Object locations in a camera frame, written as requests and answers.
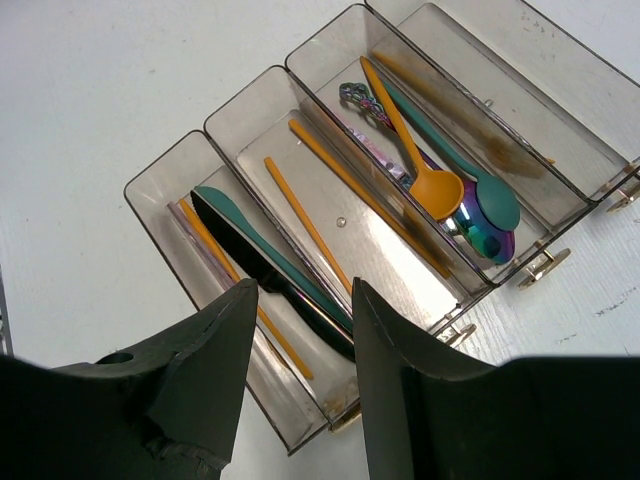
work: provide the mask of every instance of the tabletop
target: tabletop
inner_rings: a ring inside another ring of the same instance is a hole
[[[124,185],[348,0],[0,3],[0,265],[16,356],[95,361],[193,312],[125,203]],[[640,4],[533,0],[640,80]],[[640,209],[598,210],[553,250],[564,265],[531,290],[507,285],[465,322],[462,350],[640,353]],[[245,394],[230,479],[365,479],[361,423],[288,458]]]

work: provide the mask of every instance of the orange spoon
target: orange spoon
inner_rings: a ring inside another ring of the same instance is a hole
[[[418,147],[416,147],[409,130],[404,124],[400,112],[398,112],[389,93],[384,88],[373,65],[365,57],[360,57],[360,64],[371,88],[386,110],[387,115],[389,115],[393,126],[398,132],[398,136],[402,140],[402,144],[409,153],[413,166],[418,172],[415,182],[409,189],[409,193],[436,220],[441,221],[450,217],[462,203],[462,197],[464,196],[462,180],[455,173],[434,171],[427,168],[422,161]]]

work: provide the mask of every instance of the knife handle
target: knife handle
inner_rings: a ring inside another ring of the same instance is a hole
[[[356,361],[353,339],[346,333],[321,307],[287,282],[280,293],[287,299],[293,309],[307,325],[336,352],[351,362]]]

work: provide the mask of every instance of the teal spoon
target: teal spoon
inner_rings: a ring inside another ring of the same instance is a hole
[[[236,226],[242,233],[255,243],[265,255],[267,255],[295,284],[309,297],[316,301],[329,315],[337,320],[347,331],[353,332],[353,323],[318,287],[316,287],[300,270],[294,267],[289,260],[273,248],[242,214],[233,200],[220,190],[213,187],[199,186],[194,188],[209,205],[215,208],[228,221]]]
[[[442,138],[438,131],[424,119],[418,110],[411,105],[404,95],[401,95],[391,84],[383,83],[393,103],[416,126],[418,131],[434,144],[432,146],[437,148],[440,153],[444,154],[462,171],[475,177],[478,203],[487,220],[500,230],[507,232],[515,230],[520,223],[520,205],[511,187],[502,179],[490,175],[462,158]]]

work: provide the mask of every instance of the teal knife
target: teal knife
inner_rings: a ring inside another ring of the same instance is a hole
[[[198,186],[194,189],[209,205],[215,208],[229,222],[246,235],[262,252],[269,257],[300,289],[320,305],[334,320],[353,334],[353,322],[342,310],[316,287],[300,270],[294,267],[280,252],[273,248],[251,226],[233,200],[213,187]]]

